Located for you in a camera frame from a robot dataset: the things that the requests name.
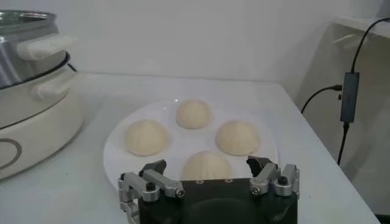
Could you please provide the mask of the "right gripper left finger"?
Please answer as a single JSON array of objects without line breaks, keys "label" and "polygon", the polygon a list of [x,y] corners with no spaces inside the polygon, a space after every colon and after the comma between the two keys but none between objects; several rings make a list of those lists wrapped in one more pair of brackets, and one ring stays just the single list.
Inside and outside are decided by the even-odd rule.
[{"label": "right gripper left finger", "polygon": [[160,194],[175,199],[185,196],[182,182],[163,175],[166,166],[166,161],[161,159],[146,164],[138,173],[127,172],[119,176],[119,205],[129,223],[140,223],[139,207],[135,200],[153,203],[160,199]]}]

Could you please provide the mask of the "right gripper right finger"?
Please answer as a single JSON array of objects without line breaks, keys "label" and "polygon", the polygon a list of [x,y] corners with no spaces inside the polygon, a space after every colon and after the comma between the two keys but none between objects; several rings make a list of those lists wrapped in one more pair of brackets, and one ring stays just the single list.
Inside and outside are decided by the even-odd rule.
[{"label": "right gripper right finger", "polygon": [[277,163],[268,158],[248,156],[246,163],[250,167],[252,178],[249,180],[250,192],[255,195],[272,191],[280,197],[300,195],[300,170],[294,164],[287,164],[280,170]]}]

